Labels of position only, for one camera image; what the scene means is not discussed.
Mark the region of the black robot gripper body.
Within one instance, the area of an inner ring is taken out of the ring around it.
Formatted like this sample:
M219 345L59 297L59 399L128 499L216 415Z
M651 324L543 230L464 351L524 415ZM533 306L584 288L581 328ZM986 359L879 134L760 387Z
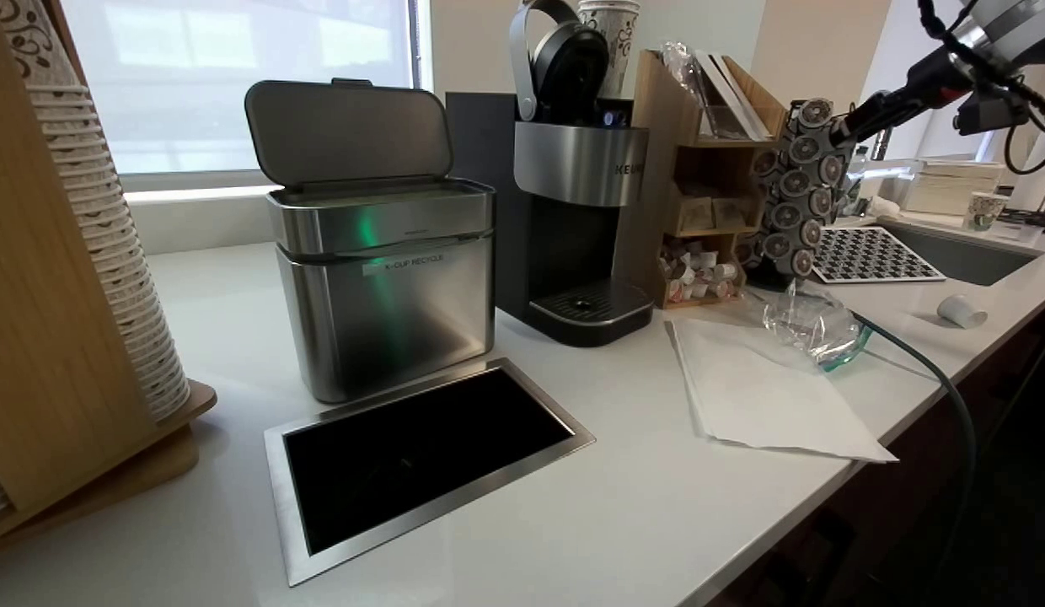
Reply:
M945 109L986 83L987 78L973 60L963 60L960 53L939 47L906 71L903 90L914 109Z

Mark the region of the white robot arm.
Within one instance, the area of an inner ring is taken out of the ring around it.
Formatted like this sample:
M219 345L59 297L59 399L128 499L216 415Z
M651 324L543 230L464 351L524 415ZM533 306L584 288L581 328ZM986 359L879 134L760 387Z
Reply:
M918 16L935 51L925 53L898 90L878 90L845 110L828 137L863 143L925 110L959 103L959 134L1045 125L1045 96L1023 81L1027 64L1045 64L1045 0L960 0L945 20L935 0L918 0Z

